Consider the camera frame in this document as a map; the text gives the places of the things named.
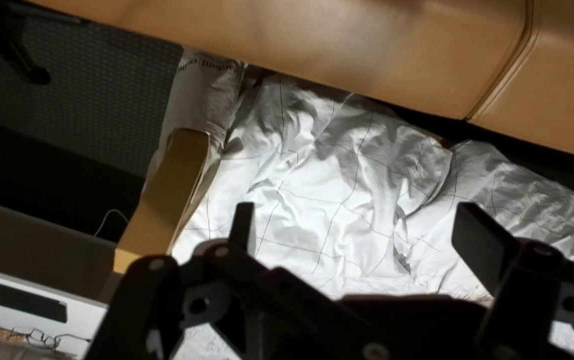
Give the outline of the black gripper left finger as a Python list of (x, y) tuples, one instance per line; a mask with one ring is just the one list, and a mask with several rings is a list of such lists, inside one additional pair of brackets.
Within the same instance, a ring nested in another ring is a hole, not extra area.
[(321, 294), (250, 257), (255, 205), (234, 211), (231, 235), (181, 266), (171, 257), (130, 264), (84, 360), (172, 360), (187, 332), (206, 325), (241, 360), (336, 360), (306, 319)]

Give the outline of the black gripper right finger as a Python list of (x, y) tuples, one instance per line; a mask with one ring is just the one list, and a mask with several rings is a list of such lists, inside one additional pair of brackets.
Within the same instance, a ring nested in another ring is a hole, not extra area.
[(574, 261), (512, 236), (475, 203), (457, 207), (452, 246), (494, 296), (476, 335), (483, 360), (572, 360), (550, 331), (554, 323), (574, 331)]

